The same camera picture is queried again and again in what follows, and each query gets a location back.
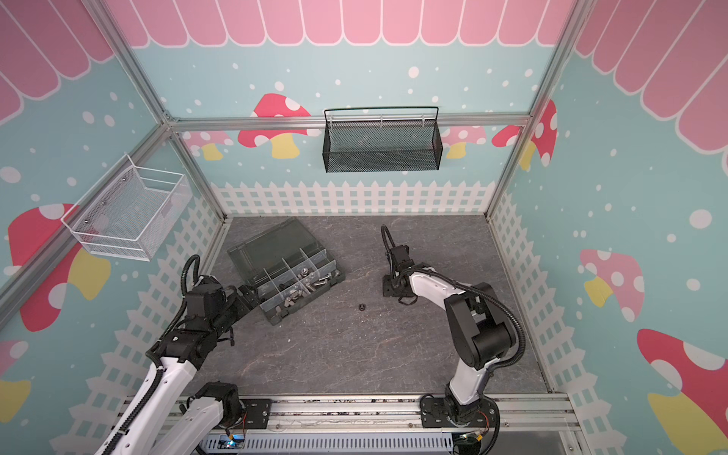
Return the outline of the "dark green compartment organizer box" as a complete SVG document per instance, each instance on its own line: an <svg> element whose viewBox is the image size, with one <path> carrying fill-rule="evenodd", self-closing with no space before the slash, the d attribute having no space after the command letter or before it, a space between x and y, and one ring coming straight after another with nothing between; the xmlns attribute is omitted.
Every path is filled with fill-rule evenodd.
<svg viewBox="0 0 728 455"><path fill-rule="evenodd" d="M312 303L346 278L327 248L296 218L227 251L243 283L272 325Z"/></svg>

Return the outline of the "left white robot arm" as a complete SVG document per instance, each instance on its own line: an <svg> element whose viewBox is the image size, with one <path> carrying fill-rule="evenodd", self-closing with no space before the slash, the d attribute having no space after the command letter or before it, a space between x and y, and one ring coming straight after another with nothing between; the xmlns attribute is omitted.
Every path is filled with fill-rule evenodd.
<svg viewBox="0 0 728 455"><path fill-rule="evenodd" d="M189 399L180 420L159 434L208 355L219 343L233 342L233 325L260 300L246 286L222 286L204 276L183 296L183 303L187 316L147 352L147 377L99 454L191 454L214 428L230 430L248 417L236 385L209 382Z"/></svg>

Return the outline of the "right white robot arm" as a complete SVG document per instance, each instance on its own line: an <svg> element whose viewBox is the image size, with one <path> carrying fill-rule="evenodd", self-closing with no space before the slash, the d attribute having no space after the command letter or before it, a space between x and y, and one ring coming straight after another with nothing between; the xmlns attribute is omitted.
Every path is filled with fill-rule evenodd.
<svg viewBox="0 0 728 455"><path fill-rule="evenodd" d="M408 246L386 247L389 273L383 277L383 295L405 305L426 300L442 308L459 357L444 395L421 398L422 425L496 428L498 405L485 395L485 386L497 370L523 357L523 326L490 284L463 284L417 265L409 254Z"/></svg>

